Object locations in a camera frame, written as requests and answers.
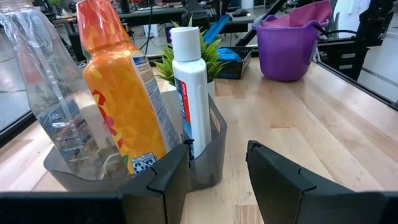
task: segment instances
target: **orange bottle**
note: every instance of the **orange bottle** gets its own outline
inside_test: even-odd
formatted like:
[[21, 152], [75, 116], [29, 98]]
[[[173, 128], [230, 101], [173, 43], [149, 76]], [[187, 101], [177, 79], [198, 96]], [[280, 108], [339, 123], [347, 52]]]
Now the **orange bottle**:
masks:
[[129, 172], [140, 173], [180, 136], [147, 57], [132, 44], [109, 1], [84, 0], [76, 8], [80, 40], [91, 57], [83, 76]]

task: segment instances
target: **wooden tabletop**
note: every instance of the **wooden tabletop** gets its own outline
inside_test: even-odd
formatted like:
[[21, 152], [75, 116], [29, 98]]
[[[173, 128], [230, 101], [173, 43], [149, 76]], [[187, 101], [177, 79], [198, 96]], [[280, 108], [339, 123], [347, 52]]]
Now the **wooden tabletop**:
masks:
[[[182, 223], [262, 223], [250, 139], [355, 191], [398, 190], [398, 113], [318, 65], [280, 83], [262, 78], [254, 58], [242, 80], [216, 81], [216, 105], [228, 124], [223, 180], [187, 194]], [[64, 191], [43, 167], [51, 148], [37, 123], [4, 146], [0, 190]]]

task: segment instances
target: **pink cloth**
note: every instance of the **pink cloth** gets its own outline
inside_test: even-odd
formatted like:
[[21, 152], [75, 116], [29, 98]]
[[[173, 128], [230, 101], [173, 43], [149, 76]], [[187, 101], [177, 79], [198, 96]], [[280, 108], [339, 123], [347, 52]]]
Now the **pink cloth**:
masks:
[[330, 15], [330, 2], [324, 0], [295, 8], [289, 12], [289, 15], [273, 21], [261, 21], [261, 25], [266, 27], [300, 27], [310, 21], [325, 22]]

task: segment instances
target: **purple bin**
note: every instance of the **purple bin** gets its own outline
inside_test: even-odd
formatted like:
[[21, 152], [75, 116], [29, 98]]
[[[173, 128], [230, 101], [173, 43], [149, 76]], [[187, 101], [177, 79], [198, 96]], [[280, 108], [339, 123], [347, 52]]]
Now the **purple bin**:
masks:
[[[267, 16], [266, 21], [277, 19]], [[280, 82], [291, 82], [302, 78], [311, 64], [320, 32], [310, 21], [302, 27], [253, 26], [257, 31], [260, 68], [264, 77]]]

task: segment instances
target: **clear plastic bottle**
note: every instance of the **clear plastic bottle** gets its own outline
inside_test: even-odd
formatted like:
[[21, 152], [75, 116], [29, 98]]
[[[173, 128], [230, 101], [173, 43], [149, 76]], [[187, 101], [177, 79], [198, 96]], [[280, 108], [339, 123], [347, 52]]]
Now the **clear plastic bottle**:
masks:
[[71, 172], [91, 180], [127, 175], [81, 70], [46, 16], [29, 0], [0, 0], [0, 23], [14, 43], [30, 108]]

